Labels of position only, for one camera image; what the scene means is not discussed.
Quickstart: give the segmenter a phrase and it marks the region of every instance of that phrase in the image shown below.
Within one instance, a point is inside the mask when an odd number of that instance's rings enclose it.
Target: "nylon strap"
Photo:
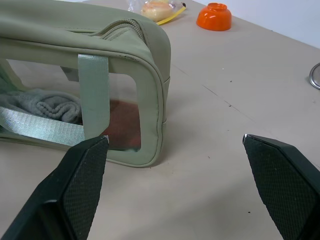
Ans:
[[[108,58],[79,54],[78,69],[83,126],[2,106],[0,125],[14,134],[67,146],[101,135],[110,121]]]

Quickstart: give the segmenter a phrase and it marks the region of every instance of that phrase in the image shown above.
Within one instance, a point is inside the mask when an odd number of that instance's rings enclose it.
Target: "white wall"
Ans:
[[[205,5],[211,2],[195,1]],[[221,0],[221,3],[238,18],[320,48],[320,0]]]

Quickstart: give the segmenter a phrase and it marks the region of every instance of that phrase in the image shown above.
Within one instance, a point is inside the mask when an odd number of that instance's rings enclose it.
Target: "black textured pad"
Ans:
[[[86,240],[100,199],[107,150],[105,136],[70,148],[2,240]]]
[[[243,144],[260,197],[283,239],[320,239],[320,172],[291,145],[253,135]]]

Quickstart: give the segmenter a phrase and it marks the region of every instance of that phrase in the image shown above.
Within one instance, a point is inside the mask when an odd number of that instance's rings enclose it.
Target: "orange bowl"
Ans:
[[[212,2],[200,11],[196,24],[211,31],[225,31],[231,28],[231,18],[227,5]]]

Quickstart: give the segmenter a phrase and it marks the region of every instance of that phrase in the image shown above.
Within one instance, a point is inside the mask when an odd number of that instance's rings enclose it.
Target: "gray towel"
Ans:
[[[12,91],[0,94],[0,106],[66,123],[77,124],[82,118],[80,99],[60,91]]]

